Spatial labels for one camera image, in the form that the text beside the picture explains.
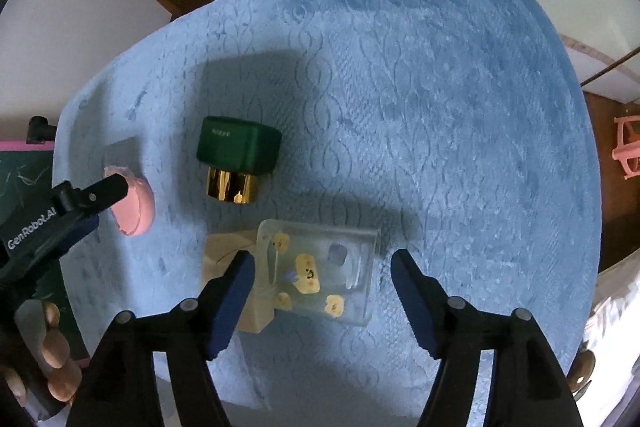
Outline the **person's hand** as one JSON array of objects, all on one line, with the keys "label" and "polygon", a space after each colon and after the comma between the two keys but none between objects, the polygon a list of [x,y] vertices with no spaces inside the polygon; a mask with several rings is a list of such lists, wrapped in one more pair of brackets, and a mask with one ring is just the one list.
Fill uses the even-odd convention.
[{"label": "person's hand", "polygon": [[17,310],[17,328],[27,351],[35,358],[54,399],[72,403],[82,374],[70,355],[70,343],[60,329],[61,313],[55,303],[27,300]]}]

